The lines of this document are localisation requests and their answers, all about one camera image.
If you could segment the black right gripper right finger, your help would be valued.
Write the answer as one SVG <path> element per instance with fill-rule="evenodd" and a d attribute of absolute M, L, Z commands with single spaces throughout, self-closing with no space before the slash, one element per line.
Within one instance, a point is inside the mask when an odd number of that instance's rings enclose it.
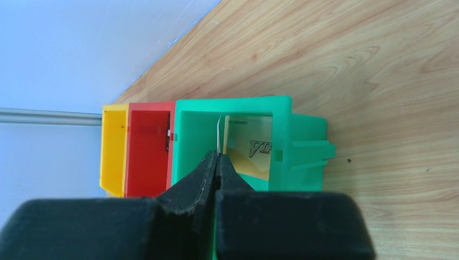
<path fill-rule="evenodd" d="M 362 212 L 335 192 L 255 191 L 220 154 L 218 259 L 375 259 Z"/>

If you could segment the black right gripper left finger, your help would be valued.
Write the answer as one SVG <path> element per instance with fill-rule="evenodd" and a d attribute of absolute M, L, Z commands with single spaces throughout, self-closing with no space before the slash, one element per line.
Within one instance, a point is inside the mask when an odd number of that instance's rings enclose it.
<path fill-rule="evenodd" d="M 216 151 L 157 197 L 33 199 L 1 230 L 1 259 L 212 259 Z"/>

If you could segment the gold VIP card stack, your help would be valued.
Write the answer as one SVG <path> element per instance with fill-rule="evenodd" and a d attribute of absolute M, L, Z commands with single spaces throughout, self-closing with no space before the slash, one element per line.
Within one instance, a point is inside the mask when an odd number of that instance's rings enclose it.
<path fill-rule="evenodd" d="M 271 116 L 227 116 L 224 152 L 235 170 L 246 176 L 268 180 L 272 150 Z"/>

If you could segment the black VIP card stack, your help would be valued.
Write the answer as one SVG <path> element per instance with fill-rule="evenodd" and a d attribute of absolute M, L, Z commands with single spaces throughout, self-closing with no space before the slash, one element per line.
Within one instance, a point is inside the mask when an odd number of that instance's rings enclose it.
<path fill-rule="evenodd" d="M 168 122 L 168 124 L 167 124 L 167 132 L 166 132 L 166 143 L 165 143 L 165 151 L 166 152 L 169 152 L 170 137 L 171 137 L 171 127 L 170 127 L 170 122 Z"/>

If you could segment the green plastic bin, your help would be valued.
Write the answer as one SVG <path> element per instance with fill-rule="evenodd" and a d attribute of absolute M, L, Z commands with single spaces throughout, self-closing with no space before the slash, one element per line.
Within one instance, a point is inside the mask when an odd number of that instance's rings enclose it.
<path fill-rule="evenodd" d="M 241 177 L 259 191 L 320 191 L 323 169 L 336 153 L 326 138 L 324 118 L 294 114 L 289 96 L 240 97 L 232 99 L 178 100 L 175 108 L 173 137 L 172 187 L 178 193 L 191 195 L 180 210 L 198 213 L 193 240 L 186 243 L 191 252 L 184 259 L 211 259 L 212 217 L 209 196 L 214 195 L 217 142 L 224 131 L 218 123 L 225 118 L 239 126 L 248 117 L 268 117 L 269 179 L 257 181 L 242 173 Z"/>

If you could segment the red plastic bin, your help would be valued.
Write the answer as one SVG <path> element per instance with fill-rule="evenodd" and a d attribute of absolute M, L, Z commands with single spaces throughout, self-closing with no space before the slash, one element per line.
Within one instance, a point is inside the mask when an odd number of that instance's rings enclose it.
<path fill-rule="evenodd" d="M 125 197 L 156 197 L 171 187 L 175 106 L 175 101 L 129 104 Z M 171 137 L 166 152 L 168 122 Z"/>

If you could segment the yellow plastic bin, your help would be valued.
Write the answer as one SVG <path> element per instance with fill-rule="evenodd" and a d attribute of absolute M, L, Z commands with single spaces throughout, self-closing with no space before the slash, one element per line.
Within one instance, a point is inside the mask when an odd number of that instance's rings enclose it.
<path fill-rule="evenodd" d="M 100 187 L 124 197 L 129 105 L 104 105 L 101 123 Z"/>

